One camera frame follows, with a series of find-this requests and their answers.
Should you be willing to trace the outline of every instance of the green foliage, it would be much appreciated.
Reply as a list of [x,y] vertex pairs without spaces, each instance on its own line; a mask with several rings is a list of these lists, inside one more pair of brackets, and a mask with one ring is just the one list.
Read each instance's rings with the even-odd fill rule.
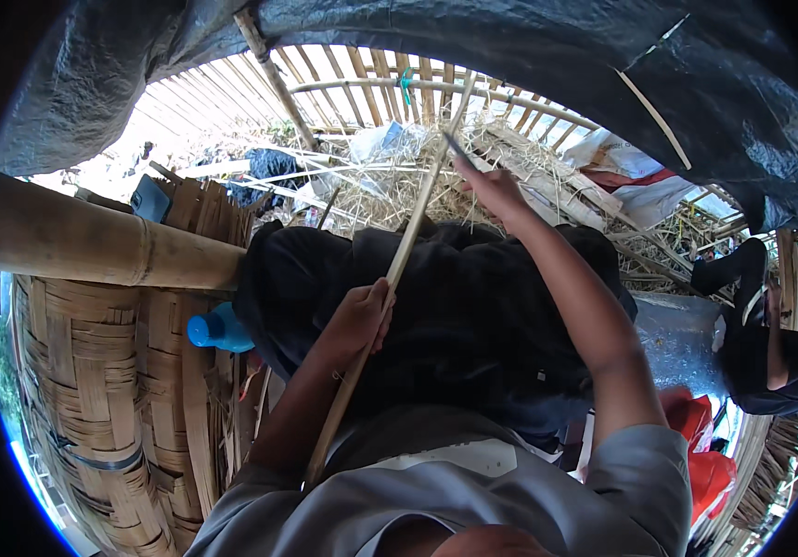
[[19,423],[19,380],[13,365],[13,349],[6,321],[0,318],[0,413],[7,423]]

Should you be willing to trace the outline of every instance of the white plastic bag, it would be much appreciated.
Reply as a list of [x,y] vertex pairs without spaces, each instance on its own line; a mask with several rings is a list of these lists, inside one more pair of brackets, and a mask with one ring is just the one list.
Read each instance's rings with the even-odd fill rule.
[[696,185],[673,175],[650,185],[623,185],[613,196],[622,200],[622,212],[638,227],[650,228],[670,217]]
[[575,168],[613,172],[639,179],[664,167],[624,139],[598,128],[566,149],[562,161]]

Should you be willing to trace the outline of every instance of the black cloth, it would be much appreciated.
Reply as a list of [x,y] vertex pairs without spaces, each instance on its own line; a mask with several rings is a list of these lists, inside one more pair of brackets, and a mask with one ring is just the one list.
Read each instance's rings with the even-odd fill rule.
[[[612,243],[587,227],[558,230],[633,321],[636,305],[619,279]],[[257,232],[233,307],[275,373],[290,378],[347,291],[386,274],[400,239],[366,229],[349,241],[277,221]],[[348,416],[399,404],[475,410],[537,446],[584,418],[590,375],[518,240],[455,223],[418,239],[383,350],[369,359]]]
[[767,270],[767,249],[757,238],[743,242],[725,258],[696,262],[690,283],[705,295],[739,280],[734,307],[723,312],[727,323],[724,344],[718,353],[721,370],[736,405],[752,415],[786,415],[798,412],[798,330],[780,331],[788,383],[767,388],[767,346],[771,330],[761,325],[761,304],[743,324],[747,304],[761,288]]

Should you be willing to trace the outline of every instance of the gray t-shirt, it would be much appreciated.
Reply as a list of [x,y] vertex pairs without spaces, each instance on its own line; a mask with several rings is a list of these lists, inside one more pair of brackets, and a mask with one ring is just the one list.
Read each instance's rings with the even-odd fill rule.
[[246,465],[186,555],[372,557],[381,535],[412,517],[452,532],[513,525],[561,557],[683,555],[692,501],[680,433],[616,431],[588,469],[583,485],[481,415],[393,408],[343,441],[305,497]]

